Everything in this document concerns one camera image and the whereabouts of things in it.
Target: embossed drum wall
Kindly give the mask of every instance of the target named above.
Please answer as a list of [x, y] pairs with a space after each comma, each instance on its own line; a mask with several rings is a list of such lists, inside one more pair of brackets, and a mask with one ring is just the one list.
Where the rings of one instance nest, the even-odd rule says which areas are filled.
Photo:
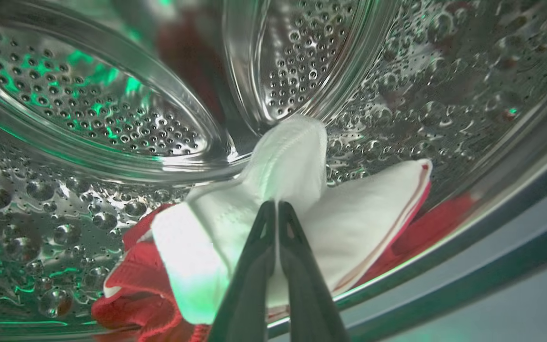
[[91, 327], [122, 234], [290, 115], [330, 186], [431, 158], [431, 209], [546, 98], [547, 0], [2, 1], [0, 322]]

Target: shiny metal surface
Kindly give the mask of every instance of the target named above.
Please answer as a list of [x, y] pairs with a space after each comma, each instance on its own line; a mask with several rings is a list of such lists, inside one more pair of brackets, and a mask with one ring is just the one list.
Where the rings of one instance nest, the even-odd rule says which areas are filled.
[[99, 331], [124, 231], [291, 114], [330, 186], [432, 158], [424, 209], [470, 193], [482, 231], [547, 169], [547, 0], [0, 1], [0, 322]]

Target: white cloth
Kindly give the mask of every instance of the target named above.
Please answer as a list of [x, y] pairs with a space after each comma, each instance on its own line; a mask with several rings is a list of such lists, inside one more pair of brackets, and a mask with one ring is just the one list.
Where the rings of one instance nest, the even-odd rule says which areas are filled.
[[[364, 275], [403, 227], [432, 170], [428, 160], [407, 161], [328, 189], [325, 162], [325, 126], [292, 117], [261, 138], [237, 179], [194, 188], [183, 203], [155, 217], [152, 236], [185, 320], [214, 321], [264, 201], [293, 205], [327, 286], [337, 295]], [[267, 305], [288, 301], [278, 262]]]

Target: stainless steel drum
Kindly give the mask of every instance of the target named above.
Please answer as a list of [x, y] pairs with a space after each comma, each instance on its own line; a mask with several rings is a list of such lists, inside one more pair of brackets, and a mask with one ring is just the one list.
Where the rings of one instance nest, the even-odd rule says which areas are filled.
[[290, 115], [330, 186], [431, 158], [453, 245], [547, 170], [547, 0], [0, 0], [0, 340], [103, 333], [128, 227]]

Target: black tongs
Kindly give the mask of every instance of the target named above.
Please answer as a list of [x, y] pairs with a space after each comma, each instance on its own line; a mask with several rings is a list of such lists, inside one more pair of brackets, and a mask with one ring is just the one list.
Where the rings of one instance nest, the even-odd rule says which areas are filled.
[[[291, 340], [349, 342], [310, 245], [289, 203], [278, 203], [280, 262], [288, 279]], [[209, 342], [267, 340], [267, 281], [276, 260], [276, 207], [261, 205], [234, 277], [210, 329]]]

